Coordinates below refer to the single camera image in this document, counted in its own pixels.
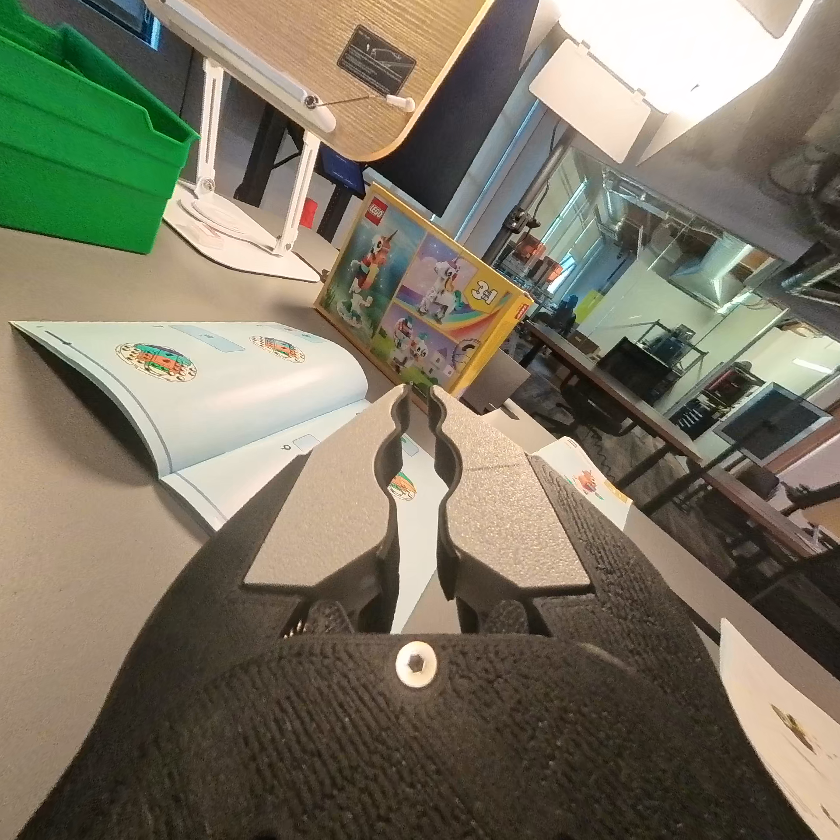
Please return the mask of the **small grey-framed monitor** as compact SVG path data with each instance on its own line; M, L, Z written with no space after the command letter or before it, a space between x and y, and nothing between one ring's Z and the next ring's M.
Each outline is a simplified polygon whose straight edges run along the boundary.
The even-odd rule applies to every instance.
M768 382L712 431L756 466L765 467L832 419L802 395Z

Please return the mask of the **silver ventilation duct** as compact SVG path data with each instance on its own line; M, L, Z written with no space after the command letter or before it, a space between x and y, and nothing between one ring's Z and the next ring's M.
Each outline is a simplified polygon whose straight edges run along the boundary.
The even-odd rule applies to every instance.
M726 313L782 265L758 248L720 239L703 256L684 259L667 282L706 308Z

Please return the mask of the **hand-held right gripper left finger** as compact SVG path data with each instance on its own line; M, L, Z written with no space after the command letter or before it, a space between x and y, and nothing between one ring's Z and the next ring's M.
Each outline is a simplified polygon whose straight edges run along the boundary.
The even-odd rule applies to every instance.
M396 502L410 389L393 387L308 455L245 576L360 617L393 617L399 590Z

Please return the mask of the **black equipment crate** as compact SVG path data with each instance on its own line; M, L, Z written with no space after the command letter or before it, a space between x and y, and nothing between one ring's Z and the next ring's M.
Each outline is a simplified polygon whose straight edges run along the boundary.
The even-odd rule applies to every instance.
M664 333L647 343L622 338L595 366L654 405L707 356L685 337Z

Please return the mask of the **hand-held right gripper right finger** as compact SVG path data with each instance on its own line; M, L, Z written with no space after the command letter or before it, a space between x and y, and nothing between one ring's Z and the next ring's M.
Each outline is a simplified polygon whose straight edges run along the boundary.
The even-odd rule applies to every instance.
M438 385L427 415L446 487L437 525L446 598L489 611L506 600L588 593L590 577L522 447Z

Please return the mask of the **yellow lego box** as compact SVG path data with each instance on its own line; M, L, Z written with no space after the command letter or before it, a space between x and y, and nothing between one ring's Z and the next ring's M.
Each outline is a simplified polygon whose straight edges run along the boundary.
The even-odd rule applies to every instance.
M516 283L372 184L315 309L396 384L461 397L533 305Z

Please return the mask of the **white paper sheet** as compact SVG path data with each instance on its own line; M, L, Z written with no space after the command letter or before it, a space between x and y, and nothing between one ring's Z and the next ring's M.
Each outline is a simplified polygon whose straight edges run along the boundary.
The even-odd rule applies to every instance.
M764 768L821 839L839 838L839 725L780 676L727 619L719 671Z

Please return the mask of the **green plastic bin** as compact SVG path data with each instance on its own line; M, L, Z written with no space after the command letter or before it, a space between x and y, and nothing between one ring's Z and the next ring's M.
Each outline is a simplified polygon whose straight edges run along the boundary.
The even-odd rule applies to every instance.
M149 254L198 133L74 28L1 6L2 226Z

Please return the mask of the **black monitor stand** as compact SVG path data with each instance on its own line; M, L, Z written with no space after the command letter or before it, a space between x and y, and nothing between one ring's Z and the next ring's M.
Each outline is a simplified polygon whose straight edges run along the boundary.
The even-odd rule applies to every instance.
M314 171L322 176L319 165L320 146ZM243 181L234 191L234 198L255 207L259 206L266 192L271 173L282 165L301 157L302 150L302 127L274 106L265 104L255 141L251 147ZM317 234L320 237L329 242L333 241L353 197L357 196L341 186L332 184L331 197L317 228Z

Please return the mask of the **ceiling light panel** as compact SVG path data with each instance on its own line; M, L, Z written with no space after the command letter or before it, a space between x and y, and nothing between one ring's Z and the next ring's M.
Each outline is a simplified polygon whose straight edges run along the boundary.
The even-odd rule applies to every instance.
M554 2L531 94L611 161L644 162L776 68L813 1Z

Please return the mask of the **small dark box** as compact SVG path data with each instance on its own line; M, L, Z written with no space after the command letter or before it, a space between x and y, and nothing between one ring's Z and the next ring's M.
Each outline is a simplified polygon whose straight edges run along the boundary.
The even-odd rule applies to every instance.
M503 350L488 360L462 395L462 401L477 414L492 412L511 398L531 372Z

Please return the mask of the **open instruction booklet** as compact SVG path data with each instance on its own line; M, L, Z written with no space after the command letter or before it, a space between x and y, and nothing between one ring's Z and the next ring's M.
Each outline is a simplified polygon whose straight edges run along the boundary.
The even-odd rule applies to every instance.
M305 621L312 603L334 601L244 579L309 453L372 404L349 351L273 322L9 325L112 400L158 479L212 529L161 608L189 603L187 619L214 633L274 638ZM342 605L361 633L416 631L411 615L437 568L446 487L408 425L403 468L389 486L400 545L395 614L360 617Z

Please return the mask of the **closed instruction booklet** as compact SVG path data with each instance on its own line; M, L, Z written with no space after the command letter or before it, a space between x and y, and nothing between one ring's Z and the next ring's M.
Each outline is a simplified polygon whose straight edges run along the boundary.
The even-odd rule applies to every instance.
M572 437L561 437L528 455L541 488L554 505L578 495L624 532L634 504L601 472Z

